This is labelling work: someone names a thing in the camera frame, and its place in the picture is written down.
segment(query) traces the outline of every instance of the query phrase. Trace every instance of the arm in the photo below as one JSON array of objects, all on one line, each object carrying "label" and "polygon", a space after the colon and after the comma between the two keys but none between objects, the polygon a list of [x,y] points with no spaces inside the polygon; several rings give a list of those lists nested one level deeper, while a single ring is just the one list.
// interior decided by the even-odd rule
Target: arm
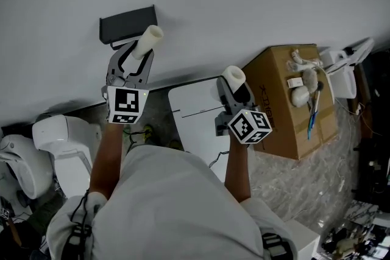
[{"label": "arm", "polygon": [[8,224],[10,226],[10,230],[12,233],[13,240],[19,245],[22,246],[22,241],[20,240],[18,230],[16,229],[15,224],[13,224],[13,221],[11,218],[8,219]]},{"label": "arm", "polygon": [[227,160],[225,187],[239,203],[250,198],[248,152],[244,144],[229,131],[230,152]]},{"label": "arm", "polygon": [[119,181],[122,157],[123,125],[107,124],[93,163],[90,192],[99,192],[109,199]]}]

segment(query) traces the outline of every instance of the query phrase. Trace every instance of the wires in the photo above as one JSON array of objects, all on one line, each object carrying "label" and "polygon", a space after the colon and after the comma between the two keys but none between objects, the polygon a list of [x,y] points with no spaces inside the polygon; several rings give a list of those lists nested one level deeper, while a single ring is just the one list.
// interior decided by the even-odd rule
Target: wires
[{"label": "wires", "polygon": [[225,155],[225,154],[228,154],[228,153],[229,153],[228,150],[227,150],[226,152],[220,152],[220,153],[218,154],[217,158],[216,158],[215,160],[213,160],[213,161],[208,165],[208,167],[211,168],[211,167],[218,161],[218,159],[219,159],[219,157],[220,157],[221,155]]},{"label": "wires", "polygon": [[82,249],[82,252],[81,252],[81,255],[80,255],[80,259],[81,260],[84,260],[84,251],[85,251],[85,241],[87,239],[87,237],[90,235],[90,234],[85,234],[85,220],[87,219],[87,199],[88,199],[88,195],[90,193],[90,190],[87,189],[87,192],[85,193],[84,197],[84,205],[83,205],[83,208],[84,208],[84,218],[83,218],[83,222],[81,223],[81,230],[82,230],[82,235],[80,237],[80,246],[81,246],[81,249]]},{"label": "wires", "polygon": [[349,156],[350,148],[351,148],[351,143],[352,143],[352,126],[351,126],[351,120],[348,118],[348,126],[349,126],[349,141],[348,141],[348,149],[347,149],[347,156]]},{"label": "wires", "polygon": [[150,133],[150,131],[149,131],[149,130],[145,130],[145,131],[138,131],[138,132],[126,132],[126,131],[123,130],[123,133],[127,134],[127,135],[129,136],[129,139],[130,139],[130,146],[129,146],[129,148],[127,149],[127,152],[126,152],[126,155],[127,155],[127,154],[129,153],[129,151],[132,149],[133,145],[134,145],[135,143],[137,143],[136,141],[134,141],[134,140],[132,139],[132,136],[133,136],[133,135],[143,135],[144,133],[145,133],[145,134],[148,134],[148,133]]},{"label": "wires", "polygon": [[28,213],[21,213],[21,214],[18,214],[18,215],[16,215],[16,216],[13,216],[13,218],[17,218],[17,217],[20,217],[20,216],[22,216],[23,214],[25,214],[25,215],[27,215],[27,216],[31,216],[30,214],[28,214]]},{"label": "wires", "polygon": [[13,218],[13,219],[12,219],[12,221],[14,221],[14,222],[17,221],[17,220],[19,220],[19,221],[21,221],[21,222],[26,221],[26,220],[24,220],[24,219],[22,219],[22,218]]},{"label": "wires", "polygon": [[[351,112],[351,111],[348,110],[345,106],[343,106],[343,104],[342,104],[338,99],[335,99],[335,100],[337,101],[338,104],[340,104],[340,106],[341,106],[343,109],[345,109],[345,111],[347,111],[348,113],[350,113],[350,114],[352,114],[352,115],[356,115],[356,113]],[[363,111],[366,109],[366,107],[365,107],[364,104],[361,103],[361,102],[359,102],[358,104],[360,104],[360,105],[363,107],[363,109],[361,110],[361,112],[360,112],[360,114],[359,114],[359,116],[358,116],[358,118],[357,118],[357,120],[356,120],[355,122],[358,122],[359,119],[362,118],[364,124],[366,125],[366,127],[367,127],[372,133],[375,133],[375,134],[378,135],[378,136],[383,136],[383,135],[381,135],[380,133],[377,133],[377,132],[373,131],[373,130],[371,129],[371,127],[367,125],[367,122],[366,122],[366,120],[365,120],[364,117],[363,117]]]},{"label": "wires", "polygon": [[45,236],[44,239],[43,239],[43,242],[42,242],[41,246],[39,247],[39,250],[40,250],[41,252],[44,252],[44,250],[42,250],[42,249],[43,249],[43,247],[46,246],[46,244],[47,244],[47,240],[46,240],[46,236]]},{"label": "wires", "polygon": [[83,200],[85,199],[85,201],[87,201],[87,197],[88,197],[89,192],[90,192],[90,190],[87,190],[87,192],[85,193],[85,195],[81,198],[80,203],[78,204],[78,206],[76,207],[76,209],[73,211],[72,216],[71,216],[71,222],[73,222],[74,215],[76,214],[76,211],[80,208],[80,206],[81,206]]},{"label": "wires", "polygon": [[[326,72],[326,70],[324,68],[322,68],[320,65],[318,65],[316,62],[313,62],[313,61],[310,61],[310,60],[306,60],[304,58],[301,58],[300,55],[299,55],[299,50],[296,49],[294,52],[291,53],[291,57],[292,59],[294,60],[294,62],[296,62],[297,64],[311,64],[313,66],[315,66],[317,69],[321,70],[324,75],[325,75],[325,78],[327,79],[328,81],[328,84],[331,85],[330,83],[330,74]],[[334,70],[333,72],[331,72],[331,74],[334,74],[336,72],[338,72],[340,69],[344,68],[343,66],[341,66],[340,68]],[[333,101],[333,103],[335,102],[335,94],[333,93],[333,89],[330,88],[330,93],[331,93],[331,99]]]},{"label": "wires", "polygon": [[370,128],[370,126],[367,125],[367,122],[366,122],[366,120],[364,119],[363,116],[362,116],[361,118],[362,118],[364,124],[366,125],[366,127],[367,127],[369,130],[371,130],[372,133],[375,133],[375,134],[378,135],[378,136],[383,136],[383,135],[381,135],[380,133],[377,133],[377,132],[373,131],[373,130]]}]

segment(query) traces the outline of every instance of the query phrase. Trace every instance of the brown cardboard box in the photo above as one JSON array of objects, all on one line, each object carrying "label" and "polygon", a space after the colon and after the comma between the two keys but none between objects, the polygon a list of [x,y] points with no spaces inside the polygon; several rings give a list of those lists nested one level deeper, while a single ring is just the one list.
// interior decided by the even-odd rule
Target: brown cardboard box
[{"label": "brown cardboard box", "polygon": [[243,68],[246,81],[256,103],[267,113],[272,133],[256,144],[255,150],[299,160],[318,149],[337,134],[336,115],[329,84],[323,72],[318,80],[324,83],[318,105],[318,114],[311,139],[307,139],[310,119],[308,105],[297,108],[291,103],[287,80],[301,77],[301,73],[288,71],[287,61],[298,49],[302,58],[319,58],[315,44],[300,46],[274,46],[266,49]]}]

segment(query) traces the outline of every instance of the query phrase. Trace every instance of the white shirt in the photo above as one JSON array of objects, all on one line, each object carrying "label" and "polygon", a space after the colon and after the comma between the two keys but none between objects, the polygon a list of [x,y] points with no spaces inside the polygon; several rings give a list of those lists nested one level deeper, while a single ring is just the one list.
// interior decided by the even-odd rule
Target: white shirt
[{"label": "white shirt", "polygon": [[[51,221],[53,259],[61,259],[80,199],[70,198]],[[199,157],[178,150],[131,150],[110,200],[91,193],[87,211],[86,259],[263,259],[262,233],[280,235],[297,258],[285,224],[263,201],[238,203]],[[83,216],[82,205],[75,218]]]}]

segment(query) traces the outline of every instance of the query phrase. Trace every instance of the white cylindrical grip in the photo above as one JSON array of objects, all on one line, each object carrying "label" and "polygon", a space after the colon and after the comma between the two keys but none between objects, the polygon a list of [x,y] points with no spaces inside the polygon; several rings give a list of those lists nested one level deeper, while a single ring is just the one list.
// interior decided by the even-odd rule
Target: white cylindrical grip
[{"label": "white cylindrical grip", "polygon": [[132,51],[133,57],[141,60],[163,37],[164,33],[161,28],[156,25],[150,25]]},{"label": "white cylindrical grip", "polygon": [[245,80],[245,74],[237,66],[228,66],[222,73],[222,76],[225,77],[227,83],[229,84],[232,93],[235,93],[239,87],[241,87]]}]

